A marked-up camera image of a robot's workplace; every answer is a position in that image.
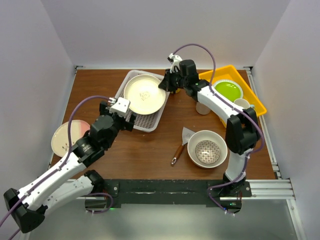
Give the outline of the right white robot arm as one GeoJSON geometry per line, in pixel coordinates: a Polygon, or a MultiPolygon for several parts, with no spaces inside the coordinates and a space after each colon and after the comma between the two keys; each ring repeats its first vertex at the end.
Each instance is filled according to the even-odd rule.
{"type": "Polygon", "coordinates": [[[255,110],[251,107],[240,108],[214,90],[211,82],[199,77],[196,64],[191,59],[167,68],[158,87],[166,92],[183,89],[189,97],[224,120],[225,142],[230,151],[228,167],[223,183],[208,187],[207,194],[210,196],[214,190],[223,190],[227,196],[235,196],[241,190],[240,184],[245,181],[249,158],[258,140],[263,138],[255,110]]]}

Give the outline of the cream bear print plate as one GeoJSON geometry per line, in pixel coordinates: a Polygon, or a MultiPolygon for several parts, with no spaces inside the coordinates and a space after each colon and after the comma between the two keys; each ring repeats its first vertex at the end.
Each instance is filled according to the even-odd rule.
{"type": "Polygon", "coordinates": [[[129,109],[139,115],[150,115],[165,104],[166,91],[159,88],[160,80],[150,74],[130,79],[124,87],[123,97],[129,100],[129,109]]]}

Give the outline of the pink and cream plate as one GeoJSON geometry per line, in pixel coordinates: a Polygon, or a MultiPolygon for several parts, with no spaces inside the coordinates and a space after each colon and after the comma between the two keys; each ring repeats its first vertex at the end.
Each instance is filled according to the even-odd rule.
{"type": "MultiPolygon", "coordinates": [[[[53,153],[59,157],[63,157],[69,150],[68,142],[68,122],[62,124],[53,134],[51,139],[51,149],[53,153]]],[[[71,123],[71,145],[73,146],[77,140],[83,137],[86,131],[90,129],[90,125],[84,120],[73,120],[71,123]]]]}

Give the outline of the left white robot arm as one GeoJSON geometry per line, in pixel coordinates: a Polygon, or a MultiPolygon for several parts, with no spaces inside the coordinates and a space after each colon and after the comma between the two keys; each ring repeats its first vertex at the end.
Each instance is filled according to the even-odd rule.
{"type": "Polygon", "coordinates": [[[75,143],[68,138],[70,146],[58,163],[25,187],[10,188],[4,193],[8,213],[0,222],[3,224],[11,216],[20,232],[29,233],[44,221],[49,211],[69,199],[99,196],[104,184],[94,170],[86,172],[73,187],[61,189],[61,186],[103,157],[119,131],[133,130],[136,117],[126,120],[129,107],[130,101],[125,98],[103,98],[99,117],[75,143]]]}

